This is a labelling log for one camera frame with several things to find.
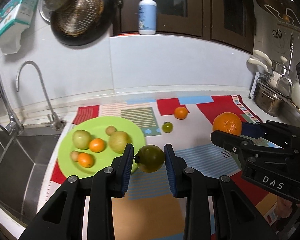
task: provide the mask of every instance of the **faucet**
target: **faucet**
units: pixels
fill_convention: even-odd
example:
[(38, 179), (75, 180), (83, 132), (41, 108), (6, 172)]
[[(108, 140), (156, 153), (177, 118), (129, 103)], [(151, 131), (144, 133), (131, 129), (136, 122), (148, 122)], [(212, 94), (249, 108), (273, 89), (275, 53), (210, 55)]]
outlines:
[(19, 77), (20, 77), (20, 73), (21, 73), (21, 70), (23, 69), (23, 67), (27, 64), (30, 64), (32, 66), (34, 66), (34, 68), (37, 70), (38, 72), (38, 75), (39, 75), (39, 79), (40, 79), (40, 83), (41, 83), (41, 87), (42, 87), (42, 90), (43, 90), (43, 93), (44, 93), (44, 96), (46, 98), (46, 101), (48, 103), (48, 107), (51, 111), (51, 117), (50, 115), (48, 115), (48, 118), (49, 120), (51, 121), (52, 123), (52, 126), (55, 130), (59, 131), (61, 130), (63, 127), (64, 127), (64, 123), (62, 121), (60, 121), (58, 115), (56, 112), (54, 112), (53, 108), (52, 108), (52, 105), (50, 103), (50, 100), (49, 100), (49, 97), (48, 97), (48, 94), (47, 94), (47, 90), (44, 86), (44, 82), (43, 82), (43, 78), (42, 78), (42, 74), (41, 74), (41, 70), (40, 68), (38, 67), (38, 65), (31, 61), (31, 60), (28, 60), (26, 62), (24, 62), (21, 67), (18, 69), (18, 72), (17, 72), (17, 78), (16, 78), (16, 88), (17, 88), (17, 92), (19, 91)]
[(11, 105), (9, 103), (7, 94), (6, 94), (6, 92), (4, 90), (4, 87), (2, 85), (1, 75), (0, 75), (0, 94), (1, 94), (4, 105), (6, 106), (6, 109), (7, 109), (8, 115), (9, 115), (9, 119), (10, 119), (10, 122), (8, 123), (8, 125), (6, 127), (4, 127), (0, 123), (0, 128), (8, 136), (11, 135), (13, 131), (16, 131), (17, 133), (20, 133), (23, 130), (23, 126), (22, 126), (20, 120), (18, 119), (16, 113), (11, 108)]

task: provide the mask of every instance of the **kitchen sink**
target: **kitchen sink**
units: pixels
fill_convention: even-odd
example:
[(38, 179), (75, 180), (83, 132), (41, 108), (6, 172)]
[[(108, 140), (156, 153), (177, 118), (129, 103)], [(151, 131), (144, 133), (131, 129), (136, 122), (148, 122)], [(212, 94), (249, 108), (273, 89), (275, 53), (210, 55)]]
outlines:
[(0, 206), (28, 224), (36, 214), (40, 189), (62, 130), (30, 125), (19, 135), (0, 131)]

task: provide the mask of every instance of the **blue bottle label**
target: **blue bottle label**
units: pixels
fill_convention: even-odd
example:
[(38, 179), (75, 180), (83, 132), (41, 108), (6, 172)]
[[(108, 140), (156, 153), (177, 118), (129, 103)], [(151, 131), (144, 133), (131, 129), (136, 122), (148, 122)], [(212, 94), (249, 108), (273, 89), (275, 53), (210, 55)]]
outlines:
[(155, 5), (139, 5), (139, 30), (155, 31), (157, 27), (157, 7)]

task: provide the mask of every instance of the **metal spatula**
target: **metal spatula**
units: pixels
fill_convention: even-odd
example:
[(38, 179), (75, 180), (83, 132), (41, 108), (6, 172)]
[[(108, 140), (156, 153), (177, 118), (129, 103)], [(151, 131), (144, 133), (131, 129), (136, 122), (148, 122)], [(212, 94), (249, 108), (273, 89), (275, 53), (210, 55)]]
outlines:
[(292, 60), (292, 53), (293, 53), (293, 35), (291, 34), (290, 38), (290, 58), (289, 58), (289, 65), (285, 75), (281, 76), (278, 79), (276, 89), (283, 94), (284, 96), (291, 98), (291, 91), (292, 91), (292, 81), (289, 77), (290, 67), (291, 67), (291, 60)]

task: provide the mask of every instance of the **tissue package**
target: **tissue package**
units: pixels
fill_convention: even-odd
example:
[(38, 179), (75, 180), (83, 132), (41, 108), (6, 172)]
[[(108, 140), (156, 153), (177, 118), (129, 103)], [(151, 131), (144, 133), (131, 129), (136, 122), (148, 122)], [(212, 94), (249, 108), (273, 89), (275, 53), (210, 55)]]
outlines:
[(17, 53), (21, 33), (29, 28), (38, 0), (10, 0), (0, 10), (0, 48), (3, 54)]

